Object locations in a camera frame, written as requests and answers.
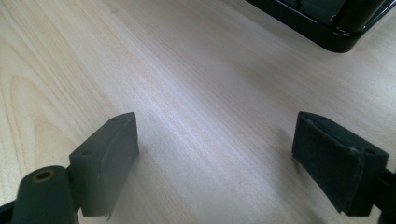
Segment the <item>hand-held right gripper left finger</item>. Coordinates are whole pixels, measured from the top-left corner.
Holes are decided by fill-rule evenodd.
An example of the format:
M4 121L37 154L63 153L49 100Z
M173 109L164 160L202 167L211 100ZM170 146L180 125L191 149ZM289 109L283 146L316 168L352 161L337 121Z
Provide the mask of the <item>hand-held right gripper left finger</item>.
M138 156L133 112L107 121L69 155L72 192L85 217L112 214Z

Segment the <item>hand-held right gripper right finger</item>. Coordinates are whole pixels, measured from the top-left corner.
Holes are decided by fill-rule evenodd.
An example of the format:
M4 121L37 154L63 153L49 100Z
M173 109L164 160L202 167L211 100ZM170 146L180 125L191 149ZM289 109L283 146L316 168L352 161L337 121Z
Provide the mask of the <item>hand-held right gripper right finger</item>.
M367 217L374 205L374 182L389 154L317 114L297 117L292 157L310 174L339 212Z

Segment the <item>red and black shoe rack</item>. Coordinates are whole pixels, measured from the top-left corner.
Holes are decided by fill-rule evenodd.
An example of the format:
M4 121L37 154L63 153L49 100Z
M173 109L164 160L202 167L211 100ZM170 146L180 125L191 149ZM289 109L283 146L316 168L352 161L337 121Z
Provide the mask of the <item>red and black shoe rack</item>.
M326 50L350 51L396 0L246 0Z

